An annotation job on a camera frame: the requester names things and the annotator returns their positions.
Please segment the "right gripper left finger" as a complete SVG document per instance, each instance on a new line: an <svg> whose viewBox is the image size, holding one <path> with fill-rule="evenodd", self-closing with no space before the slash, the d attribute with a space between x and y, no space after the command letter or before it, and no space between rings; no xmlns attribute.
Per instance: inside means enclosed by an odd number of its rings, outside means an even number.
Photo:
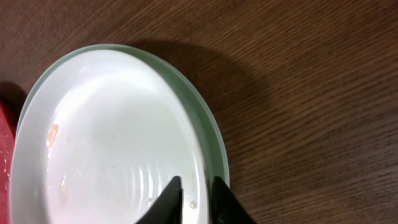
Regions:
<svg viewBox="0 0 398 224"><path fill-rule="evenodd" d="M181 177L174 176L136 224L181 224L182 206Z"/></svg>

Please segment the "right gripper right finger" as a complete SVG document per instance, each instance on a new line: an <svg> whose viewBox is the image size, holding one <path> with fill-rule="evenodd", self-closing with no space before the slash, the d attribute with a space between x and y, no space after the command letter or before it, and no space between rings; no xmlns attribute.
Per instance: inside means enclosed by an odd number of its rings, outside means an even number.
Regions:
<svg viewBox="0 0 398 224"><path fill-rule="evenodd" d="M211 186L211 222L212 224L256 224L219 176L213 179Z"/></svg>

